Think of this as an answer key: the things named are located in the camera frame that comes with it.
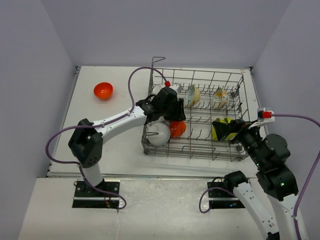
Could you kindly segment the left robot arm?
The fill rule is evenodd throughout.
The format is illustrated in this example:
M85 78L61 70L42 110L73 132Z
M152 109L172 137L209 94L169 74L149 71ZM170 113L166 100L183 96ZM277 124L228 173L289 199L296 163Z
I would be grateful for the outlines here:
M88 182L86 190L97 197L103 193L103 177L98 165L103 145L132 128L143 126L164 118L167 121L184 121L184 100L179 98L181 84L163 86L157 94L139 100L119 114L98 121L82 119L74 130L68 147L78 160L81 172Z

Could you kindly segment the white bowl rear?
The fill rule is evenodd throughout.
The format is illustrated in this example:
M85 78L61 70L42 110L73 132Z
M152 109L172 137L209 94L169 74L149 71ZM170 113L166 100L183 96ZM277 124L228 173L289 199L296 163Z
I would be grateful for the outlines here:
M160 90L164 87L165 87L164 84L155 85L154 88L152 89L152 94L157 95L160 92Z

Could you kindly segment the white bowl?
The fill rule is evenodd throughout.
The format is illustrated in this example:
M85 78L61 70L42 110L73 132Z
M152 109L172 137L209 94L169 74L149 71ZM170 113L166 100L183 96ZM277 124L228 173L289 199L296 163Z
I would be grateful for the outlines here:
M155 147L164 146L170 139L169 127L161 122L154 123L146 132L148 141Z
M160 92L160 90L164 87L165 87L164 84L155 85L154 88L152 89L152 94L157 95Z

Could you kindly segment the floral patterned bowl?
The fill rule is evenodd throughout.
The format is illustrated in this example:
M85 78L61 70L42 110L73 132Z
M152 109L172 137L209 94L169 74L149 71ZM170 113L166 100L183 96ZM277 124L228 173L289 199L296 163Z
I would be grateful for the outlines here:
M229 102L228 92L218 87L212 97L213 107L215 109L223 108Z

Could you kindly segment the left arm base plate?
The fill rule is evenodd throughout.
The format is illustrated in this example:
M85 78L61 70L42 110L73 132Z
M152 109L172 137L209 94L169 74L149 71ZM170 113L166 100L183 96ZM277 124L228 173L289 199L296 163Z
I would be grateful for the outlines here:
M96 191L83 180L73 183L75 191L72 208L74 209L118 209L120 199L117 196Z

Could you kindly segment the lime green bowl left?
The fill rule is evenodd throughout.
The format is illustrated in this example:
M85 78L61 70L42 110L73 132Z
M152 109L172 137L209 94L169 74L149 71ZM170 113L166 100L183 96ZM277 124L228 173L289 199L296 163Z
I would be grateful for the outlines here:
M217 140L218 140L218 138L217 138L217 131L216 131L216 128L215 128L215 126L214 126L214 123L223 123L223 124L225 124L226 122L224 121L223 118L216 118L212 123L213 123L213 125L212 125L212 132L211 132L212 139L213 139L214 141L217 141Z

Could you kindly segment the white bowl front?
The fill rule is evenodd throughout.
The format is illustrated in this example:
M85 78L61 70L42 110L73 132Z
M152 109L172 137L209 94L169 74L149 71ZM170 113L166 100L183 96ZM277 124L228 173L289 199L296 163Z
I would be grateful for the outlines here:
M164 146L170 139L169 127L161 122L154 123L146 132L148 141L155 147Z

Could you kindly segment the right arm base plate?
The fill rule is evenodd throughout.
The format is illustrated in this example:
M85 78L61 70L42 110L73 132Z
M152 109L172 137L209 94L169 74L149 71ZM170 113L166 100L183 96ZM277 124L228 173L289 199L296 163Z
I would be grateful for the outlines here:
M224 179L222 177L215 177L213 180L207 182L207 188L219 187L224 188ZM213 189L208 192L209 207L213 209L244 209L245 206L241 201L231 196L229 193L220 189Z

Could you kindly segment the beige blue patterned bowl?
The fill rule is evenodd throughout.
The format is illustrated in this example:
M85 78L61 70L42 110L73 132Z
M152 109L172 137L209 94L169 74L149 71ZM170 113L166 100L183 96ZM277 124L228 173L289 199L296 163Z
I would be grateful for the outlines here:
M201 92L194 85L190 85L185 93L185 106L190 108L200 101Z

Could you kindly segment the lime green bowl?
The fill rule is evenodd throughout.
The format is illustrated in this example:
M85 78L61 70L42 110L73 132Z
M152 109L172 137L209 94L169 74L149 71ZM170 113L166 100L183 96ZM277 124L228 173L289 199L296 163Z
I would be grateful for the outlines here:
M215 126L214 126L214 123L223 123L223 124L225 124L226 122L224 121L223 118L216 118L212 123L213 123L213 125L212 125L212 132L211 132L212 139L213 139L214 141L217 141L217 140L218 140L218 138L217 138L217 131L216 131L216 128L215 128Z
M226 124L229 124L231 121L233 121L233 119L230 118L230 117L225 117L223 120L224 120L224 122L225 122ZM230 133L230 134L225 138L225 140L226 140L226 141L231 140L231 139L233 139L236 135L237 135L236 133L232 132L232 133Z

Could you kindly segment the lime green bowl right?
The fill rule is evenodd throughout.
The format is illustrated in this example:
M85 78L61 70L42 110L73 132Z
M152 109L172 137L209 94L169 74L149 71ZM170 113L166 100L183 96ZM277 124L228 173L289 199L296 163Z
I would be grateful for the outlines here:
M226 124L229 124L231 121L233 121L233 119L230 118L230 117L225 117L223 120L224 120L224 122L225 122ZM226 140L226 141L231 140L231 139L233 139L236 135L237 135L236 133L232 132L232 133L230 133L230 134L225 138L225 140Z

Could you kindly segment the orange bowl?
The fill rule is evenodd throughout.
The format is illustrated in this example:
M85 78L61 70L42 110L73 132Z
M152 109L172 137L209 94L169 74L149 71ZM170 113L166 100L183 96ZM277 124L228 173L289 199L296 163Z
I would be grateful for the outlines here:
M170 124L170 136L172 138L180 137L187 129L184 121L172 121Z
M106 101L112 97L113 90L114 88L109 82L100 82L94 87L93 94L99 100Z

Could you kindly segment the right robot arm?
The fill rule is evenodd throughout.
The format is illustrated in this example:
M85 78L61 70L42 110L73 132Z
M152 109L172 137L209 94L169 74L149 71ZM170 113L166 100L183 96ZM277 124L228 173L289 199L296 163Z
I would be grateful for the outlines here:
M225 175L223 191L236 196L248 210L265 240L307 240L309 238L301 212L296 207L300 191L293 172L286 166L291 155L287 141L278 134L260 135L260 128L274 122L274 117L253 122L241 119L229 123L213 121L219 142L229 135L231 144L239 143L257 167L257 180L273 208L274 217L255 196L241 171Z

